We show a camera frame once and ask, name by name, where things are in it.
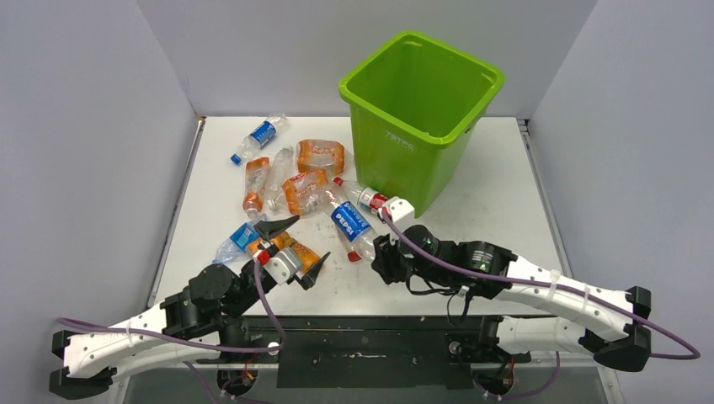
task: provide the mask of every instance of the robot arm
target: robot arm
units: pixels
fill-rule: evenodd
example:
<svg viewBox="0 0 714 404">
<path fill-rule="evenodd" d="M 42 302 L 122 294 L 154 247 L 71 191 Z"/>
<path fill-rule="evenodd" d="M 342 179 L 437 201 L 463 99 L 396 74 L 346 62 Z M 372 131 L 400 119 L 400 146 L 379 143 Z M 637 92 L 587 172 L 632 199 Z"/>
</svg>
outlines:
<svg viewBox="0 0 714 404">
<path fill-rule="evenodd" d="M 598 298 L 624 311 L 644 318 L 649 316 L 649 290 L 634 287 L 627 291 L 588 286 L 557 271 L 543 269 L 510 250 L 487 242 L 448 242 L 434 237 L 424 226 L 415 224 L 413 207 L 404 199 L 385 203 L 393 225 L 409 241 L 433 257 L 471 270 L 476 274 L 496 275 L 524 281 L 541 281 L 550 288 L 474 279 L 444 269 L 422 257 L 392 231 L 375 239 L 376 259 L 372 268 L 385 283 L 408 282 L 416 275 L 429 284 L 458 290 L 468 302 L 474 296 L 506 300 L 535 307 L 551 317 L 484 317 L 478 346 L 525 354 L 531 350 L 566 351 L 587 354 L 598 363 L 623 371 L 640 371 L 649 354 L 650 332 L 631 318 L 589 299 Z M 385 211 L 381 211 L 384 220 Z M 585 297 L 557 289 L 565 285 L 581 290 Z"/>
<path fill-rule="evenodd" d="M 256 231 L 270 240 L 287 230 L 298 217 L 285 221 L 260 222 Z M 303 289 L 315 284 L 328 254 L 310 268 L 290 248 L 279 250 L 263 242 L 253 258 L 265 271 L 255 279 L 254 261 L 247 262 L 239 274 L 222 264 L 212 264 L 192 278 L 181 292 L 148 310 L 114 324 L 122 332 L 75 333 L 62 330 L 54 334 L 52 352 L 63 366 L 52 372 L 50 391 L 68 400 L 96 396 L 115 382 L 145 370 L 200 360 L 223 363 L 245 359 L 243 353 L 191 347 L 143 334 L 140 329 L 163 336 L 204 345 L 245 348 L 249 354 L 268 352 L 263 341 L 251 339 L 242 314 L 258 300 L 257 282 L 268 293 L 276 285 L 296 281 Z"/>
</svg>

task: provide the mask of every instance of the blue label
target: blue label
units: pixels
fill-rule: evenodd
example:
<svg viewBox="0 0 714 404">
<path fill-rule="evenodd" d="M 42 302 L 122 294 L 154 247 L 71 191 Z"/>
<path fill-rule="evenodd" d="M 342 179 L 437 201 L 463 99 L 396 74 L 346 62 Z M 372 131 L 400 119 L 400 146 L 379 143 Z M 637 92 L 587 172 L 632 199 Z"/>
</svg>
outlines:
<svg viewBox="0 0 714 404">
<path fill-rule="evenodd" d="M 258 233 L 248 223 L 244 223 L 243 226 L 238 227 L 235 233 L 231 234 L 231 240 L 244 253 L 248 244 L 254 242 L 258 237 L 260 237 Z"/>
<path fill-rule="evenodd" d="M 345 202 L 335 208 L 330 217 L 350 242 L 370 228 L 367 219 L 350 202 Z"/>
<path fill-rule="evenodd" d="M 263 147 L 265 146 L 265 143 L 268 143 L 268 141 L 273 139 L 273 136 L 275 136 L 275 128 L 273 127 L 273 124 L 266 120 L 260 124 L 259 127 L 255 128 L 250 136 L 260 143 L 260 147 Z"/>
</svg>

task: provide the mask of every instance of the bin rim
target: bin rim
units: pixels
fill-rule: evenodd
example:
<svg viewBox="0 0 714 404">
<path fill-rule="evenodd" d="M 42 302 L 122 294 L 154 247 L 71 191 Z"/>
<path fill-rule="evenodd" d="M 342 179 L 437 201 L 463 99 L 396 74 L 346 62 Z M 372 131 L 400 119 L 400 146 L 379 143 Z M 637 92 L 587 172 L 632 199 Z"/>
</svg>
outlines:
<svg viewBox="0 0 714 404">
<path fill-rule="evenodd" d="M 442 48 L 447 49 L 448 51 L 451 51 L 461 57 L 466 58 L 467 60 L 476 63 L 478 65 L 481 65 L 485 67 L 486 69 L 494 72 L 496 80 L 493 81 L 493 84 L 491 87 L 484 93 L 483 97 L 476 103 L 474 106 L 469 110 L 468 113 L 466 113 L 461 119 L 456 126 L 454 126 L 451 131 L 446 134 L 446 136 L 442 137 L 434 137 L 428 135 L 426 132 L 421 131 L 410 124 L 398 119 L 397 117 L 388 114 L 387 112 L 383 111 L 382 109 L 377 108 L 374 104 L 368 102 L 364 98 L 358 96 L 357 94 L 349 91 L 347 88 L 347 84 L 349 83 L 350 80 L 354 78 L 354 76 L 357 75 L 362 69 L 364 69 L 367 65 L 372 63 L 381 53 L 389 49 L 391 46 L 396 44 L 398 41 L 400 41 L 402 38 L 405 36 L 417 36 L 422 40 L 427 40 L 437 46 L 440 46 Z M 436 38 L 433 38 L 431 36 L 428 36 L 422 32 L 419 31 L 414 31 L 414 30 L 407 30 L 407 31 L 402 31 L 399 34 L 395 35 L 392 37 L 390 40 L 388 40 L 384 45 L 380 46 L 377 50 L 375 50 L 371 55 L 369 55 L 366 59 L 364 59 L 359 65 L 357 65 L 352 71 L 347 73 L 346 76 L 342 78 L 342 80 L 339 81 L 339 95 L 342 100 L 347 102 L 348 104 L 355 104 L 363 109 L 367 109 L 370 111 L 372 114 L 377 115 L 378 117 L 382 118 L 383 120 L 389 122 L 392 125 L 395 125 L 401 130 L 405 130 L 406 132 L 410 133 L 413 136 L 418 137 L 420 140 L 425 141 L 429 144 L 436 145 L 436 146 L 448 146 L 452 141 L 456 140 L 456 138 L 459 137 L 459 135 L 468 129 L 471 129 L 469 127 L 469 124 L 473 122 L 479 114 L 483 112 L 483 110 L 486 108 L 487 105 L 491 103 L 493 98 L 496 96 L 498 91 L 501 89 L 501 87 L 504 85 L 505 81 L 505 75 L 504 73 L 495 65 L 488 63 L 487 61 L 481 60 L 473 55 L 470 55 L 466 53 L 463 50 L 460 50 L 458 48 L 455 48 L 454 46 L 451 46 L 441 40 L 437 40 Z"/>
</svg>

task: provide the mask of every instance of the water bottle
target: water bottle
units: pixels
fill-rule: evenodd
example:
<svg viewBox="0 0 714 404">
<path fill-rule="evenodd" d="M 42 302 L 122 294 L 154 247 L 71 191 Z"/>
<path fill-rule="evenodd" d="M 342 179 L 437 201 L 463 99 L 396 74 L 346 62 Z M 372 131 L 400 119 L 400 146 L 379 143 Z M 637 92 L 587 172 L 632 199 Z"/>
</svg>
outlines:
<svg viewBox="0 0 714 404">
<path fill-rule="evenodd" d="M 213 258 L 213 263 L 230 263 L 236 258 L 245 256 L 248 245 L 260 237 L 253 226 L 259 221 L 266 220 L 268 220 L 268 216 L 262 214 L 238 227 L 238 230 L 234 231 L 233 234 L 218 247 L 216 257 Z"/>
<path fill-rule="evenodd" d="M 290 122 L 288 122 L 284 114 L 271 114 L 250 135 L 243 139 L 238 150 L 231 156 L 231 161 L 240 164 L 244 160 L 253 160 L 270 139 L 273 139 L 279 133 L 284 133 L 289 127 Z"/>
<path fill-rule="evenodd" d="M 389 200 L 384 194 L 357 181 L 344 181 L 340 177 L 335 177 L 333 181 L 342 188 L 353 204 L 369 210 L 372 215 L 376 215 L 381 206 Z"/>
<path fill-rule="evenodd" d="M 294 152 L 292 146 L 285 146 L 275 154 L 273 165 L 270 166 L 268 179 L 265 180 L 263 197 L 268 207 L 275 206 L 275 200 L 282 194 L 283 183 L 288 179 L 288 172 L 292 165 L 292 157 Z"/>
</svg>

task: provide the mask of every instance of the black metal plate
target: black metal plate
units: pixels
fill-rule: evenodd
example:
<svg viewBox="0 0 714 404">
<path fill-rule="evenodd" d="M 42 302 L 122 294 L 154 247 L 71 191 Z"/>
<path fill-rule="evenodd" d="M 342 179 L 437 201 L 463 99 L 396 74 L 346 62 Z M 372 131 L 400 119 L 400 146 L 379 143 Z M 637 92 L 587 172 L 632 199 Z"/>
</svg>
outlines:
<svg viewBox="0 0 714 404">
<path fill-rule="evenodd" d="M 292 332 L 288 341 L 280 353 L 278 388 L 473 388 L 449 363 L 442 332 Z"/>
</svg>

